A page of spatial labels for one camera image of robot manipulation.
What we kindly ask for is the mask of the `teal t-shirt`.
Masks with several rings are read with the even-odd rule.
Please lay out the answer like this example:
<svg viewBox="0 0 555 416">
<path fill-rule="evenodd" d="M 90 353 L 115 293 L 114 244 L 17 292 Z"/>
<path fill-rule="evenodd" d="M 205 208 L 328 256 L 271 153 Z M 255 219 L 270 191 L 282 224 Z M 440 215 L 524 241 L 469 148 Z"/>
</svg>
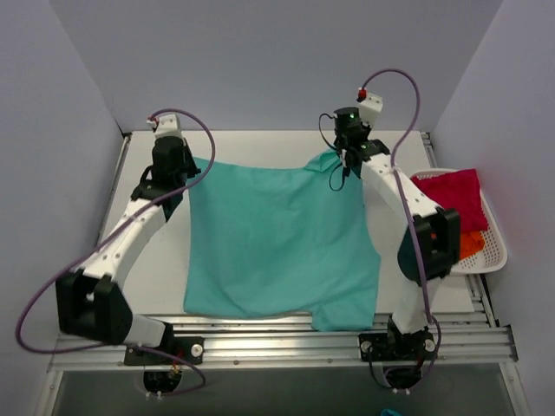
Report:
<svg viewBox="0 0 555 416">
<path fill-rule="evenodd" d="M 369 329 L 380 255 L 369 237 L 362 184 L 326 151 L 297 168 L 199 162 L 188 193 L 188 314 L 263 318 L 310 314 L 318 331 Z"/>
</svg>

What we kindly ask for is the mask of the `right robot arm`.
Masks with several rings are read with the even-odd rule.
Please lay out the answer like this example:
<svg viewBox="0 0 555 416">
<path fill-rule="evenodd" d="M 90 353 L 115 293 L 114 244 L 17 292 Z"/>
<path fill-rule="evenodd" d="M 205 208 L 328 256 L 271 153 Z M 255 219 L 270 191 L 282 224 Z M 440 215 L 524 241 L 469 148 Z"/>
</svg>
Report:
<svg viewBox="0 0 555 416">
<path fill-rule="evenodd" d="M 444 278 L 458 263 L 460 215 L 426 196 L 395 164 L 395 157 L 380 140 L 369 137 L 371 125 L 359 107 L 334 111 L 332 147 L 341 161 L 343 176 L 354 173 L 371 188 L 404 226 L 396 261 L 404 277 L 398 305 L 389 318 L 385 347 L 394 357 L 407 356 L 433 322 L 432 302 Z"/>
</svg>

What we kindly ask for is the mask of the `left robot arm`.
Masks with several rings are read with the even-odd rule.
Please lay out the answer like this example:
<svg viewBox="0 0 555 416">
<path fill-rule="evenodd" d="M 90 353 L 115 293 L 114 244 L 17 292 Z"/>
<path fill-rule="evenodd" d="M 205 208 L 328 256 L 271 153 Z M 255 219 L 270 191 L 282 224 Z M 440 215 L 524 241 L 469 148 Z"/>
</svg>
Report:
<svg viewBox="0 0 555 416">
<path fill-rule="evenodd" d="M 108 242 L 55 283 L 60 330 L 109 345 L 142 345 L 155 363 L 175 351 L 172 326 L 135 314 L 123 286 L 149 240 L 173 215 L 183 188 L 200 170 L 182 137 L 156 139 L 153 162 L 140 177 Z"/>
</svg>

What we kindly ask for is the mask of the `magenta t-shirt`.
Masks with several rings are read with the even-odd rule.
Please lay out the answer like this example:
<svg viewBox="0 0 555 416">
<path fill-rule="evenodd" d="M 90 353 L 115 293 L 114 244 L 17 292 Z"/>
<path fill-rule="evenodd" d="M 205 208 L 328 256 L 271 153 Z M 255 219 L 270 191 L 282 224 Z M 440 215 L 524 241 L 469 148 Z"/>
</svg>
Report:
<svg viewBox="0 0 555 416">
<path fill-rule="evenodd" d="M 413 176 L 411 180 L 429 198 L 444 209 L 455 209 L 463 233 L 486 231 L 488 222 L 482 209 L 480 181 L 475 169 L 443 173 L 430 178 Z"/>
</svg>

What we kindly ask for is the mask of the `orange t-shirt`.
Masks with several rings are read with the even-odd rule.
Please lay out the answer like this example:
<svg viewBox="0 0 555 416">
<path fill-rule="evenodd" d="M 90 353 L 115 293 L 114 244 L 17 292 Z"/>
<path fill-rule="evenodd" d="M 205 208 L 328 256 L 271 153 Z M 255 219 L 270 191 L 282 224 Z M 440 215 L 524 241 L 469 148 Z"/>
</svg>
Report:
<svg viewBox="0 0 555 416">
<path fill-rule="evenodd" d="M 475 255 L 483 250 L 485 240 L 480 231 L 463 232 L 460 234 L 460 260 Z"/>
</svg>

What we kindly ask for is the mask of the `white plastic basket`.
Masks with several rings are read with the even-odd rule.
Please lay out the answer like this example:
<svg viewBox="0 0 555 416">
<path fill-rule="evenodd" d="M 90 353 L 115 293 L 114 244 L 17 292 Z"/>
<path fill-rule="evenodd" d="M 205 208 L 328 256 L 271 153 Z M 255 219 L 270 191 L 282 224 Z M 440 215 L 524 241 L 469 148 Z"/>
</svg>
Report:
<svg viewBox="0 0 555 416">
<path fill-rule="evenodd" d="M 431 169 L 428 171 L 420 171 L 413 176 L 418 178 L 430 178 L 438 176 L 443 173 L 455 172 L 459 170 L 452 169 Z M 454 274 L 487 274 L 500 270 L 505 266 L 507 260 L 506 245 L 500 235 L 500 230 L 495 222 L 494 216 L 487 204 L 480 186 L 480 196 L 482 209 L 488 222 L 486 231 L 481 231 L 482 237 L 485 240 L 483 250 L 475 255 L 468 257 L 459 262 L 453 267 Z"/>
</svg>

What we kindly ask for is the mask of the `teal object at bottom edge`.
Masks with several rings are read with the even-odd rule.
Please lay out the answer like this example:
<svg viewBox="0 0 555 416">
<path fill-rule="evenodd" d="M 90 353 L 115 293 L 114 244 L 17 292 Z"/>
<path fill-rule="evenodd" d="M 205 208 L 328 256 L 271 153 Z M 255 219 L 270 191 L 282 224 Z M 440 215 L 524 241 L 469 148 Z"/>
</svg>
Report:
<svg viewBox="0 0 555 416">
<path fill-rule="evenodd" d="M 400 416 L 400 414 L 392 409 L 386 408 L 380 412 L 380 416 Z"/>
</svg>

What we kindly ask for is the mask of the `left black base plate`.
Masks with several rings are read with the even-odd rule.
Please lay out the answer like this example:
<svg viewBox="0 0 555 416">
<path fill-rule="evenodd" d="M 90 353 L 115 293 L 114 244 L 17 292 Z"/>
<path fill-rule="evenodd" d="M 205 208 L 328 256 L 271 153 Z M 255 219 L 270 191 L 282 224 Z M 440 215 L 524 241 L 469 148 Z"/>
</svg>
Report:
<svg viewBox="0 0 555 416">
<path fill-rule="evenodd" d="M 201 336 L 165 337 L 161 344 L 146 351 L 136 346 L 128 347 L 124 356 L 124 364 L 131 367 L 169 366 L 177 363 L 176 358 L 193 365 L 203 362 L 204 341 Z"/>
</svg>

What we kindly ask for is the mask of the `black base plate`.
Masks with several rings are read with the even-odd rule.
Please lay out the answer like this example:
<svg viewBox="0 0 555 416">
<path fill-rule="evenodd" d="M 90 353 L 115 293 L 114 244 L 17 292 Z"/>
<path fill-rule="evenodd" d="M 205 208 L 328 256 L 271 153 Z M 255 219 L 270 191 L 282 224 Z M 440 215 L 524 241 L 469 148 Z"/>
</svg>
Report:
<svg viewBox="0 0 555 416">
<path fill-rule="evenodd" d="M 128 347 L 124 356 L 124 364 L 131 367 L 169 366 L 177 363 L 176 358 L 193 365 L 203 362 L 204 341 L 201 336 L 165 337 L 161 344 L 146 351 L 136 346 Z"/>
<path fill-rule="evenodd" d="M 362 333 L 358 337 L 362 361 L 426 361 L 434 358 L 436 342 L 426 331 L 411 335 Z"/>
</svg>

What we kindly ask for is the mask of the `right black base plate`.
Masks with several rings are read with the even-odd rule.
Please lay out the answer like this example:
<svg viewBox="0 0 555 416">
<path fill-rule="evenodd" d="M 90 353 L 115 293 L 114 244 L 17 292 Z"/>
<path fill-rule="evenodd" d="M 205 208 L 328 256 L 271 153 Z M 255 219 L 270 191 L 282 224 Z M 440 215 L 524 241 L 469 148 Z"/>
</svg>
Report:
<svg viewBox="0 0 555 416">
<path fill-rule="evenodd" d="M 362 361 L 426 361 L 434 358 L 436 342 L 426 331 L 411 335 L 362 333 L 358 337 Z"/>
</svg>

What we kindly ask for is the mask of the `aluminium mounting rail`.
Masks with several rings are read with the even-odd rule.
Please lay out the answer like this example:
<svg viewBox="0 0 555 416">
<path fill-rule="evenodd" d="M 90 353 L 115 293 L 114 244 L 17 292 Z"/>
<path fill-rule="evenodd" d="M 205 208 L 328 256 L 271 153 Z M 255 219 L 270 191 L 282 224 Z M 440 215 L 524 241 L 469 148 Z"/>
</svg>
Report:
<svg viewBox="0 0 555 416">
<path fill-rule="evenodd" d="M 204 338 L 201 368 L 360 367 L 356 332 L 318 332 L 306 314 L 262 320 L 212 319 L 166 315 L 178 336 Z M 516 361 L 508 327 L 490 326 L 478 313 L 440 315 L 431 330 L 441 339 L 440 364 L 489 364 Z"/>
</svg>

